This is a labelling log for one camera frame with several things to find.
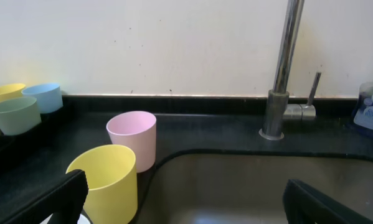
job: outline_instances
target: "sink basin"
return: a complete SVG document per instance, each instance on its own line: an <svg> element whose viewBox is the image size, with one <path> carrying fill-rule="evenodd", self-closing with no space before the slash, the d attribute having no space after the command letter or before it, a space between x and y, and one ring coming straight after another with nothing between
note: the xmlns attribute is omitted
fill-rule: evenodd
<svg viewBox="0 0 373 224"><path fill-rule="evenodd" d="M157 170L136 223L288 223L282 204L288 179L300 179L373 221L371 162L187 154Z"/></svg>

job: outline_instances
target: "black countertop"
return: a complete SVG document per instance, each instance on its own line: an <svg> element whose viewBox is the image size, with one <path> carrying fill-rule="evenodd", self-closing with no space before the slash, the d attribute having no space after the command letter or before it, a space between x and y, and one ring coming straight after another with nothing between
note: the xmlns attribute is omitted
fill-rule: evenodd
<svg viewBox="0 0 373 224"><path fill-rule="evenodd" d="M48 145L15 169L0 176L0 206L28 194L65 173L81 153L110 144L107 121L118 113L84 113L62 126ZM263 116L156 114L157 153L160 166L185 153L235 153L271 156L320 156L373 162L373 139L345 127L348 117L318 118L312 123L285 123L285 138L260 137ZM138 174L139 201L155 167Z"/></svg>

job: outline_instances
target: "soap bottle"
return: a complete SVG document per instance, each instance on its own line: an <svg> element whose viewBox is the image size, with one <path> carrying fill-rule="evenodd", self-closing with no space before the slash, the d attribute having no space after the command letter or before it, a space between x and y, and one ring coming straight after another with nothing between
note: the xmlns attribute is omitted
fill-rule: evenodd
<svg viewBox="0 0 373 224"><path fill-rule="evenodd" d="M373 82L363 83L359 88L351 123L360 133L373 137Z"/></svg>

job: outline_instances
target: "faucet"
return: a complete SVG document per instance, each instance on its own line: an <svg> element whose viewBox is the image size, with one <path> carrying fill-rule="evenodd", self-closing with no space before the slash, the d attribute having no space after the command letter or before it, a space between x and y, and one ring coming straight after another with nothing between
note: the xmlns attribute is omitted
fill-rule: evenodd
<svg viewBox="0 0 373 224"><path fill-rule="evenodd" d="M273 89L269 90L268 93L264 125L259 131L260 135L268 140L284 138L285 135L281 131L284 119L306 121L313 120L316 117L316 110L312 102L321 72L316 73L307 104L288 105L289 93L286 91L303 6L304 0L288 1L275 82Z"/></svg>

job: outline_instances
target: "backsplash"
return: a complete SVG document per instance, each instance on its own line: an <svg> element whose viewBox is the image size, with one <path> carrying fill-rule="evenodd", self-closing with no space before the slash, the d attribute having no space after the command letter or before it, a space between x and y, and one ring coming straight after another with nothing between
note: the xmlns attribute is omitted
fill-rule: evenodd
<svg viewBox="0 0 373 224"><path fill-rule="evenodd" d="M0 85L69 95L267 96L287 0L0 0ZM357 98L373 0L306 0L288 91Z"/></svg>

